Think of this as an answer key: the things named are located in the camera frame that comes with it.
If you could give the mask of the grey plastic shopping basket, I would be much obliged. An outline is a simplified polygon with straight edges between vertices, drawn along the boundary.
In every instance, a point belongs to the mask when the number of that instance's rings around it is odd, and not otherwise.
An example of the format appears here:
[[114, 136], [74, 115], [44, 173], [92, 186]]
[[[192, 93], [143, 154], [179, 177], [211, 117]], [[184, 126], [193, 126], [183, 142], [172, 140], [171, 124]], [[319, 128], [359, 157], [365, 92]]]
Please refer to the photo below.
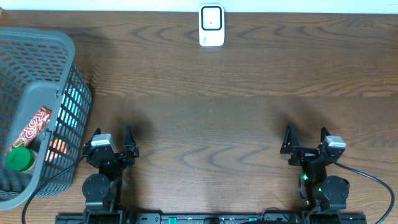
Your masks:
[[[70, 128], [58, 118], [66, 88], [83, 89], [81, 125]], [[75, 45], [62, 32], [21, 27], [1, 28], [1, 153], [12, 146], [41, 106], [52, 111], [50, 121], [31, 144], [37, 153], [33, 174], [1, 164], [1, 210], [23, 204], [31, 195], [50, 197], [72, 184], [73, 163], [79, 158], [92, 107], [91, 91], [75, 64]], [[61, 139], [67, 154], [45, 160], [50, 142]]]

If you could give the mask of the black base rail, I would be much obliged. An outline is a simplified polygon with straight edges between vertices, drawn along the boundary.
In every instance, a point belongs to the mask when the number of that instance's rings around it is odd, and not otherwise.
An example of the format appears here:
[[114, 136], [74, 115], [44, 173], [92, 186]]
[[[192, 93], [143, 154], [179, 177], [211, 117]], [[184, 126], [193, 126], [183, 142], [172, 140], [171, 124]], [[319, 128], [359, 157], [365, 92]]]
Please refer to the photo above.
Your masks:
[[263, 215], [211, 214], [181, 215], [159, 213], [120, 215], [57, 215], [55, 223], [127, 223], [127, 224], [240, 224], [240, 223], [366, 223], [364, 215], [277, 213], [272, 211]]

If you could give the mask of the teal snack packet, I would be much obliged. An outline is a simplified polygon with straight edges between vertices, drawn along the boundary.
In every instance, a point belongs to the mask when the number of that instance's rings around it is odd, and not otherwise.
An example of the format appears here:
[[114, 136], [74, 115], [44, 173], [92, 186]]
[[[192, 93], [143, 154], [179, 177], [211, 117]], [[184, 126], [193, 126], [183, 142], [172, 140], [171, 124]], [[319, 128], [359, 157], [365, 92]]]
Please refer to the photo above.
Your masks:
[[62, 106], [66, 109], [60, 109], [58, 118], [70, 128], [77, 128], [81, 125], [80, 116], [82, 110], [79, 109], [83, 105], [81, 94], [85, 91], [83, 89], [66, 88], [65, 94], [62, 98]]

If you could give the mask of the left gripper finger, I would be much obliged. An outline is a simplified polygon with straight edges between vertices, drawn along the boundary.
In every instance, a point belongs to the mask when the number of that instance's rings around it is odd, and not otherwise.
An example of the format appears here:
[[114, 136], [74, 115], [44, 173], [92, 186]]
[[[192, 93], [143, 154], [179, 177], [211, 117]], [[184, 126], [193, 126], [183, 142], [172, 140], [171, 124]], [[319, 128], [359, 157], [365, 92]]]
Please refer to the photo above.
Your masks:
[[125, 130], [125, 133], [124, 133], [123, 146], [128, 151], [135, 152], [137, 150], [136, 142], [135, 142], [135, 140], [132, 137], [130, 125], [126, 126], [126, 130]]
[[85, 144], [85, 147], [89, 147], [91, 145], [91, 142], [92, 142], [94, 136], [96, 136], [98, 134], [101, 134], [101, 129], [100, 128], [96, 128], [96, 130], [94, 131], [94, 134], [92, 135], [90, 140]]

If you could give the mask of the green lid jar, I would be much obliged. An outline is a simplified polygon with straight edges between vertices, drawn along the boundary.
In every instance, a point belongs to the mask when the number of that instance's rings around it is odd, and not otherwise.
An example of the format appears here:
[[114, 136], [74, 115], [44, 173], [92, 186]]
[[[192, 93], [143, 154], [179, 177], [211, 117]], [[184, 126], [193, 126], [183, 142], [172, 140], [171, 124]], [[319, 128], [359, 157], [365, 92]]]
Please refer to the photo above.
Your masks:
[[26, 147], [16, 147], [6, 156], [6, 166], [15, 172], [33, 174], [37, 153]]

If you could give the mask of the white barcode scanner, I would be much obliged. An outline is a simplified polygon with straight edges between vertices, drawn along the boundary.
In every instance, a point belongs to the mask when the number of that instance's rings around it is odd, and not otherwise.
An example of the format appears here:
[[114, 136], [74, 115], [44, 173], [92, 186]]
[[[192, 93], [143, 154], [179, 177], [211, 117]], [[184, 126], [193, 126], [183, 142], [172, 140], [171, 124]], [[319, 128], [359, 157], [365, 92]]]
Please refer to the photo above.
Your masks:
[[224, 8], [219, 4], [204, 4], [199, 9], [199, 43], [202, 47], [224, 44]]

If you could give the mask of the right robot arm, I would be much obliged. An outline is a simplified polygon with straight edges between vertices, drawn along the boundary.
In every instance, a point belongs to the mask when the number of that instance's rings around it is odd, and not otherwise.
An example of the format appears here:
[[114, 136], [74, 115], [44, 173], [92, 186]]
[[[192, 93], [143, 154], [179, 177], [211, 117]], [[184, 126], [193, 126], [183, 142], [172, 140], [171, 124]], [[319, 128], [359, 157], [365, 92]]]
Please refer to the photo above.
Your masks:
[[346, 208], [349, 182], [326, 173], [326, 166], [336, 162], [345, 149], [343, 138], [332, 136], [326, 127], [321, 128], [321, 139], [316, 148], [302, 147], [294, 127], [287, 126], [280, 153], [290, 156], [289, 165], [302, 168], [300, 183], [304, 185], [310, 209], [332, 213]]

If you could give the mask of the red chocolate bar wrapper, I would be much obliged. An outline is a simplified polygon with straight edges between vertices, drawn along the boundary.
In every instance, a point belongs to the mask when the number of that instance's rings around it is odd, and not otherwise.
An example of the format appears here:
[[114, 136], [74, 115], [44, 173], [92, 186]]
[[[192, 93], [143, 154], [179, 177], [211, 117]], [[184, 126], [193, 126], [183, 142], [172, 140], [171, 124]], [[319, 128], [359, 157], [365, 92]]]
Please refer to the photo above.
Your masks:
[[51, 115], [52, 111], [50, 109], [41, 106], [35, 115], [33, 115], [27, 126], [22, 130], [19, 137], [14, 141], [11, 149], [16, 147], [29, 147], [50, 121]]

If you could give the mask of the orange snack sachet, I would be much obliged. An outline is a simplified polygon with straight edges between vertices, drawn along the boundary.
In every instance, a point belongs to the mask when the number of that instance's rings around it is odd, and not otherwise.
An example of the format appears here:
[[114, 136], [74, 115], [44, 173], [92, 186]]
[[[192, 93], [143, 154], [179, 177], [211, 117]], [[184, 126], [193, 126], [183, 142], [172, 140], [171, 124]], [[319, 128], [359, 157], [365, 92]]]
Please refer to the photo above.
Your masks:
[[61, 158], [63, 154], [67, 154], [67, 145], [61, 139], [55, 139], [50, 142], [50, 149], [47, 152], [45, 160], [47, 162], [55, 162], [58, 158]]

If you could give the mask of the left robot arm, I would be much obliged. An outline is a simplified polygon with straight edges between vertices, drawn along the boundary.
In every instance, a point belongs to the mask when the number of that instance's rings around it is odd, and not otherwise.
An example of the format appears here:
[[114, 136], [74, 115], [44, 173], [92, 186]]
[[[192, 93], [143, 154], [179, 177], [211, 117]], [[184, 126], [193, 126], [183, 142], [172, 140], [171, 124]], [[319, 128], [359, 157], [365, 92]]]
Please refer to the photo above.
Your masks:
[[125, 151], [115, 152], [112, 135], [103, 134], [99, 128], [83, 147], [86, 162], [98, 169], [98, 173], [89, 176], [82, 187], [86, 209], [91, 213], [114, 213], [120, 209], [123, 171], [139, 157], [130, 126], [126, 126], [123, 147]]

